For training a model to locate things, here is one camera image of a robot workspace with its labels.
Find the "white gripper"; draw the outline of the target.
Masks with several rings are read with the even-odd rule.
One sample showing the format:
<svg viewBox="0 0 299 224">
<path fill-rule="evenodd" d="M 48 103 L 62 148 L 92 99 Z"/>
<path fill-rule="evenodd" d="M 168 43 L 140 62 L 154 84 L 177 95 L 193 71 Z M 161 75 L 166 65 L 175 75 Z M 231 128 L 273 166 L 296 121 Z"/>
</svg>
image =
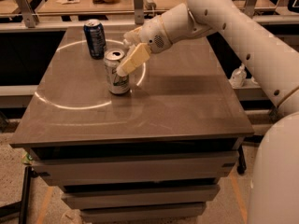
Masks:
<svg viewBox="0 0 299 224">
<path fill-rule="evenodd" d="M 127 39 L 133 45 L 117 67 L 117 74 L 120 77 L 131 74 L 150 58 L 151 52 L 160 53 L 169 49 L 180 40 L 196 36 L 198 31 L 199 24 L 185 4 L 154 17 L 142 27 L 124 34 L 123 40 Z"/>
</svg>

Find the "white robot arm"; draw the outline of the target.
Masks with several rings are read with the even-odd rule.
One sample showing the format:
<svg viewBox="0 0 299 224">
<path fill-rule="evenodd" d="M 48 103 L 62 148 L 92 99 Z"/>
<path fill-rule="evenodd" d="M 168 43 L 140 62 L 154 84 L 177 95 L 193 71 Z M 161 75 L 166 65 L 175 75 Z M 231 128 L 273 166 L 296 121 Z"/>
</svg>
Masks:
<svg viewBox="0 0 299 224">
<path fill-rule="evenodd" d="M 187 0 L 124 35 L 127 76 L 176 42 L 219 33 L 278 112 L 258 148 L 248 224 L 299 224 L 299 53 L 241 12 L 232 0 Z"/>
</svg>

